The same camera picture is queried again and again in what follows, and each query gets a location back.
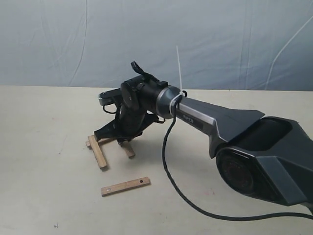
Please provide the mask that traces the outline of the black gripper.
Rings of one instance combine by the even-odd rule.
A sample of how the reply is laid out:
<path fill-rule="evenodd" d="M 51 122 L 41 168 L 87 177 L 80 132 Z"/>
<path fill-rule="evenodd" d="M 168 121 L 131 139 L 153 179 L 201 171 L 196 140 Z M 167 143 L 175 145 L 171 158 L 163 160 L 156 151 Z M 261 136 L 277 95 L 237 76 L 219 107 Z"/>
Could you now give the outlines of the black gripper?
<path fill-rule="evenodd" d="M 115 102 L 116 113 L 114 120 L 94 131 L 96 141 L 116 139 L 121 147 L 129 147 L 132 139 L 142 135 L 145 128 L 153 123 L 153 114 L 145 108 L 133 110 L 122 102 Z"/>

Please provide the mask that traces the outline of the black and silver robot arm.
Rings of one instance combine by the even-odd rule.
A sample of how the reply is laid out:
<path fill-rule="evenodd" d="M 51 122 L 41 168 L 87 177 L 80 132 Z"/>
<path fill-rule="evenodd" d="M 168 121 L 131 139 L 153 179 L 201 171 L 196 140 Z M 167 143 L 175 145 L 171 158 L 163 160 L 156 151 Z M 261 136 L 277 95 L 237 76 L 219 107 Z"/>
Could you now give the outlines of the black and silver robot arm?
<path fill-rule="evenodd" d="M 300 124 L 258 110 L 231 109 L 188 98 L 165 81 L 137 76 L 102 92 L 115 118 L 97 139 L 130 141 L 159 118 L 179 118 L 209 137 L 209 155 L 236 192 L 272 203 L 313 206 L 313 142 Z"/>

